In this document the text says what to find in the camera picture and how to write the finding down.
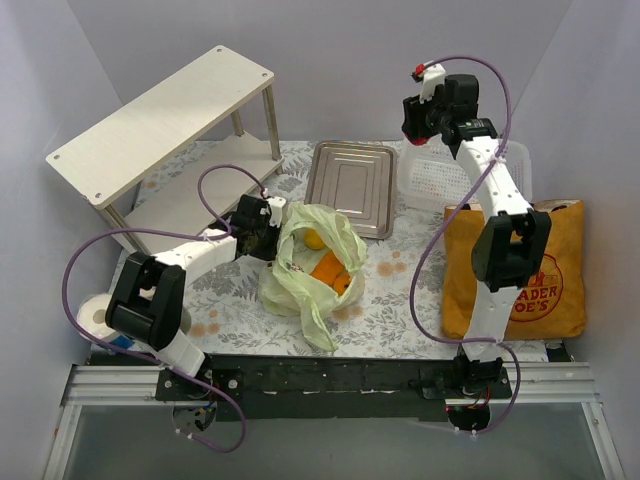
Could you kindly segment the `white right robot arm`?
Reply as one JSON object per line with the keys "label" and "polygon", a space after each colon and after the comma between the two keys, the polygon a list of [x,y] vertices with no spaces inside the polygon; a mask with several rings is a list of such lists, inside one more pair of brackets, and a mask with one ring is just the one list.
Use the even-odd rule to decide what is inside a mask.
{"label": "white right robot arm", "polygon": [[476,299],[461,347],[470,361],[492,362],[502,353],[518,296],[540,269],[551,219],[521,194],[504,164],[505,139],[478,117],[477,78],[447,74],[439,64],[420,66],[412,77],[421,91],[403,102],[403,133],[415,146],[440,137],[471,181],[484,215],[471,251]]}

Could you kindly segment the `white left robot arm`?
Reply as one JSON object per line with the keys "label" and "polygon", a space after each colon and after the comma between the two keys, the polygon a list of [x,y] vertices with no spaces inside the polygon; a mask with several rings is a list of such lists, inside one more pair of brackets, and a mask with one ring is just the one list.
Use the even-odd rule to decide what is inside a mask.
{"label": "white left robot arm", "polygon": [[131,254],[106,310],[108,327],[138,341],[162,363],[182,371],[178,387],[193,400],[213,386],[205,354],[182,331],[187,286],[242,256],[275,259],[286,200],[243,195],[234,211],[196,241],[154,255]]}

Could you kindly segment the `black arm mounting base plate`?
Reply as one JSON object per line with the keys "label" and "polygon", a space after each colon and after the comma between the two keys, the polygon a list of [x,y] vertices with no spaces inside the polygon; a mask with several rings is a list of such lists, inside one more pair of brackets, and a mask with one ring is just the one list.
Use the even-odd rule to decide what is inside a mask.
{"label": "black arm mounting base plate", "polygon": [[406,360],[207,355],[198,384],[160,372],[158,401],[212,404],[220,422],[257,419],[418,418],[443,421],[448,400],[512,396],[500,360]]}

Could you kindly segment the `light green plastic grocery bag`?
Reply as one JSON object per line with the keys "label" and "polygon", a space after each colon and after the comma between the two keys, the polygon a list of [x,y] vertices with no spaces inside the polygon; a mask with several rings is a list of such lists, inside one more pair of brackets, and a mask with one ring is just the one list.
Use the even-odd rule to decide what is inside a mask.
{"label": "light green plastic grocery bag", "polygon": [[[314,229],[326,247],[314,251],[304,244],[304,234]],[[338,296],[311,276],[320,259],[332,250],[351,277],[351,285]],[[299,316],[305,340],[326,352],[334,352],[334,342],[325,321],[336,310],[356,303],[364,294],[364,266],[367,245],[352,228],[349,219],[324,205],[294,202],[285,208],[277,243],[277,253],[260,273],[258,297],[266,311],[280,316]],[[297,264],[305,273],[291,270]]]}

